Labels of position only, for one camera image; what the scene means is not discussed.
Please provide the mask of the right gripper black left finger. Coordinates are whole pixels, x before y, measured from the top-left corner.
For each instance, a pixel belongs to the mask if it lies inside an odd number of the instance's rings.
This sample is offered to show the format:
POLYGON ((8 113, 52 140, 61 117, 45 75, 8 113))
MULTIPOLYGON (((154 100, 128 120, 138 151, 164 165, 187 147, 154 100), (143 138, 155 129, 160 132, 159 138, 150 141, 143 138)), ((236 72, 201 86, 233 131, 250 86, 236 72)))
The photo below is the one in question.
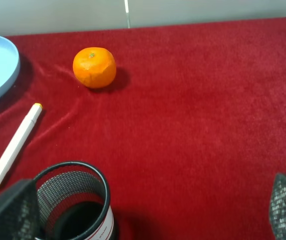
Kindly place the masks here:
POLYGON ((0 240, 32 240, 38 230, 35 182, 22 179, 0 194, 0 240))

